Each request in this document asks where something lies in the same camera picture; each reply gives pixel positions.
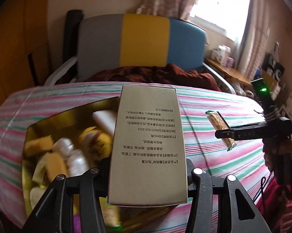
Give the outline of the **person right hand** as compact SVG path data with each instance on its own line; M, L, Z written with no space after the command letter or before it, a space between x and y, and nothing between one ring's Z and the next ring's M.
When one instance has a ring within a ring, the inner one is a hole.
M280 153L280 149L287 145L289 137L263 138L266 152L270 155L272 171L279 185L288 185L292 180L292 161L290 153Z

